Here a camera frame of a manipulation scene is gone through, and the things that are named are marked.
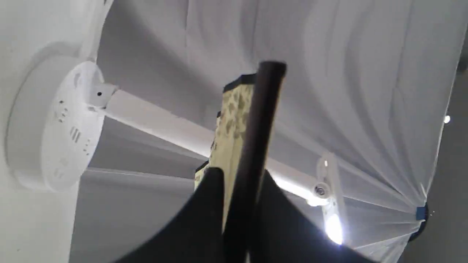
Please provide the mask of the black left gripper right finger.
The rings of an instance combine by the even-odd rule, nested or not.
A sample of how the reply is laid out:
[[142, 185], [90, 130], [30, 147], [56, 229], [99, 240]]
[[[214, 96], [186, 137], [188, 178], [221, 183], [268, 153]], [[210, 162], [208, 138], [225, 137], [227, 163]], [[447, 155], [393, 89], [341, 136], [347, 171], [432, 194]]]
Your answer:
[[252, 263], [369, 263], [351, 248], [333, 241], [289, 201], [264, 171], [254, 217]]

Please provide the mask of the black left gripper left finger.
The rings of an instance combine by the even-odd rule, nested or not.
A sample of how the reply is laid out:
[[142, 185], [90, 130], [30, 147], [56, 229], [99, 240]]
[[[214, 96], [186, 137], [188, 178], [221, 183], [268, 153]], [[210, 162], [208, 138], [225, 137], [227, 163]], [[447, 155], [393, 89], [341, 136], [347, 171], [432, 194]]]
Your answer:
[[119, 263], [223, 263], [224, 177], [207, 169], [189, 201], [150, 240]]

